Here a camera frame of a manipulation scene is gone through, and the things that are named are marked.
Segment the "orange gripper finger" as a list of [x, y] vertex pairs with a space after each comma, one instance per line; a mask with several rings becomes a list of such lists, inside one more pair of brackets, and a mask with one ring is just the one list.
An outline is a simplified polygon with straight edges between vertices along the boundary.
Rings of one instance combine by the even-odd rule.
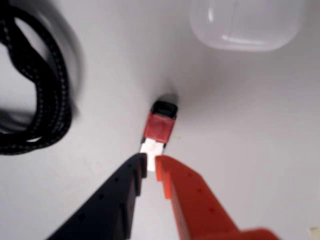
[[203, 177], [166, 155], [155, 158], [156, 178], [171, 201], [181, 240], [276, 240], [270, 230], [240, 230]]

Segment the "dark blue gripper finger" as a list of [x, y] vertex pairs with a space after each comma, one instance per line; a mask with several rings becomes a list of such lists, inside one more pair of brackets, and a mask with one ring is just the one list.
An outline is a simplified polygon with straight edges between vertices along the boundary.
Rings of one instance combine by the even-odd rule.
[[147, 155], [125, 161], [50, 237], [51, 240], [128, 240], [136, 197], [147, 177]]

